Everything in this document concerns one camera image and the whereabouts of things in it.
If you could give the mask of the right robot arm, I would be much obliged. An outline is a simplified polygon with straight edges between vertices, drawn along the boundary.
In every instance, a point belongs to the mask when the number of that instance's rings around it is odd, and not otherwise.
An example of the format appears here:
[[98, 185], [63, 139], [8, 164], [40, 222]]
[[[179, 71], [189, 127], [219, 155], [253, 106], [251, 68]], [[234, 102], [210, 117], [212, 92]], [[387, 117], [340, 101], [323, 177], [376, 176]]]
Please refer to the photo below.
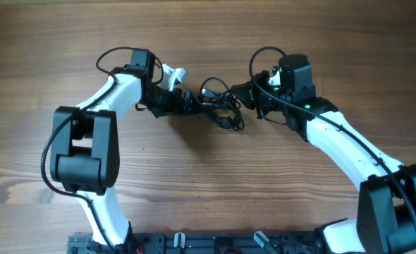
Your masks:
[[323, 151], [359, 192], [356, 219], [321, 230], [330, 253], [406, 253], [416, 249], [416, 164], [404, 165], [358, 133], [338, 107], [316, 95], [303, 54], [285, 55], [272, 71], [231, 92], [263, 119], [278, 111], [286, 125]]

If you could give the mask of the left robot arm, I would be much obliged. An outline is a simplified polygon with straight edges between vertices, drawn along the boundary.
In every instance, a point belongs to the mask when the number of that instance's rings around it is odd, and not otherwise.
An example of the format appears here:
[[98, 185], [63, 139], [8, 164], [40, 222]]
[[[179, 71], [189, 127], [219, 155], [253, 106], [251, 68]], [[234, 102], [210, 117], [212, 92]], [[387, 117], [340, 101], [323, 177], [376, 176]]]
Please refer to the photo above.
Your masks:
[[99, 253], [120, 253], [133, 244], [132, 226], [114, 188], [120, 169], [118, 123], [131, 108], [149, 110], [157, 118], [202, 111], [190, 91], [177, 87], [184, 68], [163, 64], [148, 49], [130, 52], [126, 65], [100, 70], [106, 83], [91, 98], [54, 112], [41, 157], [43, 181], [55, 193], [79, 201]]

